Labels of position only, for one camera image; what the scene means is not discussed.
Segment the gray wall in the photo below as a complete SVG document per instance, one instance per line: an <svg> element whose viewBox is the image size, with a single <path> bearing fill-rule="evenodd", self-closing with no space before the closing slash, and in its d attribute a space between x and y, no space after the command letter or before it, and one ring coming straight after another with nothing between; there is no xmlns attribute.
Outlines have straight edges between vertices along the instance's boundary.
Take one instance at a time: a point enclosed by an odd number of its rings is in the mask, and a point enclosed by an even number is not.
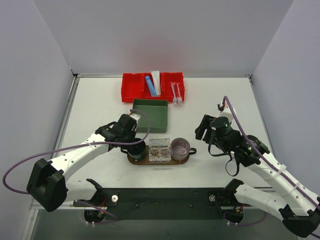
<svg viewBox="0 0 320 240"><path fill-rule="evenodd" d="M33 0L0 3L0 176L17 161L54 147L73 80ZM33 162L8 182L25 190ZM2 240L20 238L31 197L0 184Z"/></svg>
<svg viewBox="0 0 320 240"><path fill-rule="evenodd" d="M320 193L319 64L320 1L295 0L252 82L275 156L316 193Z"/></svg>
<svg viewBox="0 0 320 240"><path fill-rule="evenodd" d="M77 74L252 74L293 0L35 0Z"/></svg>

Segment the white cable tie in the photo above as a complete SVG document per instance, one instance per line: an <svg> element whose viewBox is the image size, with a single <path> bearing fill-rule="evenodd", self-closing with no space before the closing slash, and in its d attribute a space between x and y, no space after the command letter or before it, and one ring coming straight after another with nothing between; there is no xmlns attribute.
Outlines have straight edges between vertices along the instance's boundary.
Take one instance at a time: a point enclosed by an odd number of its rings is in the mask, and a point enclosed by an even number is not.
<svg viewBox="0 0 320 240"><path fill-rule="evenodd" d="M94 155L94 150L95 150L95 148L91 145L90 142L88 142L88 141L84 141L84 142L87 143L87 144L92 148L91 154L92 154L92 159L94 159L94 158L95 158L95 155Z"/></svg>
<svg viewBox="0 0 320 240"><path fill-rule="evenodd" d="M231 151L230 152L230 155L231 155L231 158L232 158L232 161L236 161L236 158L235 158L235 152L234 151Z"/></svg>
<svg viewBox="0 0 320 240"><path fill-rule="evenodd" d="M87 143L92 148L92 151L95 150L95 148L91 145L90 142L88 142L88 141L84 141L84 142Z"/></svg>
<svg viewBox="0 0 320 240"><path fill-rule="evenodd" d="M279 170L278 170L275 174L273 174L272 176L266 177L264 180L265 180L265 181L274 180L274 179L276 179L277 177L279 177L280 174L281 174L284 170L286 170L286 169L287 169L287 166L284 165L284 164L282 164L282 165L280 166Z"/></svg>
<svg viewBox="0 0 320 240"><path fill-rule="evenodd" d="M296 190L296 188L297 187L299 187L301 185L301 183L299 182L299 181L297 181L296 183L295 183L295 186L293 187L293 188L291 188L291 190L290 191L288 191L287 193L285 193L285 194L283 194L283 195L281 195L280 197L285 197L285 196L287 196L287 195L290 195L294 190Z"/></svg>

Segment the wooden tray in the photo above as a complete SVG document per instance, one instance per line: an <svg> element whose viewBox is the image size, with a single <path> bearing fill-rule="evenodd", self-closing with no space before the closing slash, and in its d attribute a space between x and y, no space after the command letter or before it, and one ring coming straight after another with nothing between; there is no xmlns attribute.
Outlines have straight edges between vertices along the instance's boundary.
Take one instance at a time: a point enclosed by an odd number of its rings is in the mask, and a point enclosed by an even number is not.
<svg viewBox="0 0 320 240"><path fill-rule="evenodd" d="M177 161L171 158L171 161L149 161L149 146L146 146L146 157L141 161L135 161L129 154L127 154L127 158L130 163L133 165L181 165L185 164L189 160L189 155L182 161Z"/></svg>

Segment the green bin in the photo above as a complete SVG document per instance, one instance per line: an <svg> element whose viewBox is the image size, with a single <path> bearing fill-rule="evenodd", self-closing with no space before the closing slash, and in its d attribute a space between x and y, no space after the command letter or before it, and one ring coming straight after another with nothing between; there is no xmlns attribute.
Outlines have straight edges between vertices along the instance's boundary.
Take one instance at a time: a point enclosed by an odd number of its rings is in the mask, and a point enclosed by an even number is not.
<svg viewBox="0 0 320 240"><path fill-rule="evenodd" d="M166 133L168 127L168 101L134 99L133 109L141 110L146 114L150 122L150 133ZM147 121L141 116L137 131L146 133L148 129Z"/></svg>

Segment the blue tube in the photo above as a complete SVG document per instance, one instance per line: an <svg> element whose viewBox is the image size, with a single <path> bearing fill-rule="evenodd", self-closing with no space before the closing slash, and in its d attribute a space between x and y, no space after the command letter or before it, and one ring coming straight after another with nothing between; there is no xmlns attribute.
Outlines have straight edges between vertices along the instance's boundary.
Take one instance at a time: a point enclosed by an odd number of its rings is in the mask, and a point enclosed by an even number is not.
<svg viewBox="0 0 320 240"><path fill-rule="evenodd" d="M157 94L157 92L155 90L155 87L152 84L152 81L151 81L149 76L145 76L145 81L146 81L146 84L148 85L148 88L149 88L151 96L152 97L158 97L158 94Z"/></svg>

